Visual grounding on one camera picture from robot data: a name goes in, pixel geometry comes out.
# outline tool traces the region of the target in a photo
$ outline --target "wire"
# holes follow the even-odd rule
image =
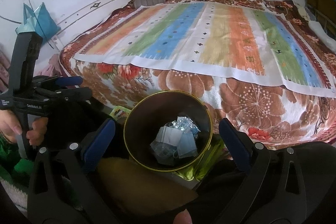
[[[5,17],[3,17],[3,16],[0,16],[0,18],[2,18],[2,19],[4,19],[4,20],[7,20],[7,21],[9,21],[9,22],[17,23],[17,24],[21,24],[21,23],[22,23],[22,22],[18,22],[18,21],[14,21],[14,20],[5,18]]]
[[[45,33],[44,33],[44,31],[43,31],[43,29],[42,29],[42,27],[41,27],[41,24],[40,24],[39,20],[37,19],[37,16],[36,16],[36,14],[35,14],[35,12],[34,12],[34,8],[33,8],[33,6],[32,6],[31,1],[28,0],[28,2],[29,2],[29,5],[30,5],[30,8],[33,10],[34,16],[35,16],[35,18],[36,18],[36,22],[37,22],[37,24],[39,25],[39,27],[40,27],[40,29],[41,29],[41,31],[42,31],[42,33],[43,33],[43,35],[44,35],[44,37],[45,37],[47,43],[49,44],[49,46],[50,46],[51,48],[54,48],[54,47],[49,43],[49,41],[48,41],[48,39],[47,39],[47,36],[45,35]],[[8,20],[8,21],[10,21],[10,22],[17,23],[17,24],[22,24],[22,23],[20,23],[20,22],[17,22],[17,21],[14,21],[14,20],[10,20],[10,19],[8,19],[8,18],[4,18],[4,17],[2,17],[2,16],[0,16],[0,18],[5,19],[5,20]]]
[[[2,18],[2,19],[4,19],[4,20],[7,20],[7,21],[9,21],[9,22],[17,23],[17,24],[21,24],[21,23],[22,23],[22,22],[17,22],[17,21],[15,21],[15,20],[8,19],[8,18],[3,17],[3,16],[0,16],[0,18]]]

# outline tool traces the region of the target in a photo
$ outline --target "gold rim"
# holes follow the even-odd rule
[[[208,143],[207,143],[207,145],[205,146],[205,148],[203,149],[203,151],[197,156],[196,159],[194,159],[192,162],[190,162],[190,163],[188,163],[188,164],[186,164],[186,165],[184,165],[184,166],[182,166],[182,167],[179,167],[179,168],[176,168],[176,169],[169,169],[169,170],[159,170],[159,169],[150,168],[150,167],[148,167],[148,166],[146,166],[146,165],[140,163],[140,162],[139,162],[139,161],[132,155],[132,153],[129,151],[128,146],[127,146],[127,143],[126,143],[126,138],[125,138],[125,128],[126,128],[126,125],[127,125],[128,118],[129,118],[130,115],[132,114],[133,110],[135,110],[135,109],[138,107],[138,105],[140,105],[144,100],[146,100],[146,99],[148,99],[149,97],[152,97],[152,96],[154,96],[154,95],[156,95],[156,94],[158,94],[158,93],[163,93],[163,92],[179,92],[179,93],[182,93],[182,94],[186,94],[186,95],[188,95],[188,96],[190,96],[190,97],[196,99],[196,100],[200,103],[200,105],[205,106],[205,105],[204,105],[204,104],[203,104],[197,97],[195,97],[194,95],[191,95],[191,94],[189,94],[189,93],[187,93],[187,92],[180,91],[180,90],[163,90],[163,91],[154,93],[154,94],[152,94],[152,95],[149,95],[149,96],[147,96],[146,98],[143,98],[140,102],[138,102],[138,103],[136,104],[136,106],[131,110],[130,114],[128,114],[128,116],[127,116],[127,118],[126,118],[126,121],[125,121],[125,124],[124,124],[124,143],[125,143],[126,149],[127,149],[128,153],[130,154],[130,156],[131,156],[131,157],[132,157],[138,164],[140,164],[141,166],[143,166],[143,167],[145,167],[145,168],[147,168],[147,169],[149,169],[149,170],[156,171],[156,172],[176,172],[176,171],[178,171],[178,170],[184,169],[184,168],[186,168],[186,167],[192,165],[193,163],[195,163],[197,160],[199,160],[199,159],[204,155],[204,153],[206,152],[206,150],[209,148],[209,145],[210,145],[210,143],[211,143],[211,139],[212,139],[212,129],[213,129],[213,124],[212,124],[212,119],[211,119],[210,112],[209,112],[208,108],[206,108],[206,112],[208,113],[208,117],[209,117],[209,120],[210,120],[210,136],[209,136]]]

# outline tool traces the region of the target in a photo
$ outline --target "fingernail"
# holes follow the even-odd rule
[[[21,129],[21,127],[19,127],[19,126],[14,127],[14,132],[15,132],[16,134],[18,134],[18,135],[21,135],[21,134],[22,134],[22,129]]]

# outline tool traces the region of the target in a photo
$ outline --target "finger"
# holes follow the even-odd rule
[[[35,146],[39,146],[44,140],[44,136],[40,136],[39,138],[37,139],[34,139],[34,140],[29,140],[29,144],[30,145],[35,145]]]
[[[4,121],[11,128],[11,130],[13,130],[15,134],[21,135],[22,128],[15,114],[12,111],[6,111],[4,112],[4,116]]]
[[[26,137],[29,140],[36,140],[36,139],[40,138],[43,135],[44,134],[40,133],[37,130],[30,130],[30,131],[27,132]]]
[[[33,121],[31,126],[33,127],[33,130],[41,131],[44,132],[43,134],[45,134],[47,130],[47,124],[48,124],[48,118],[41,117]]]
[[[176,215],[173,224],[193,224],[187,209]]]

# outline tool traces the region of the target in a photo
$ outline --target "teal bag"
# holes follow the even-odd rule
[[[23,23],[15,29],[16,34],[21,32],[36,32],[43,38],[43,42],[51,39],[61,28],[51,18],[44,3],[34,12],[28,5],[23,6]]]

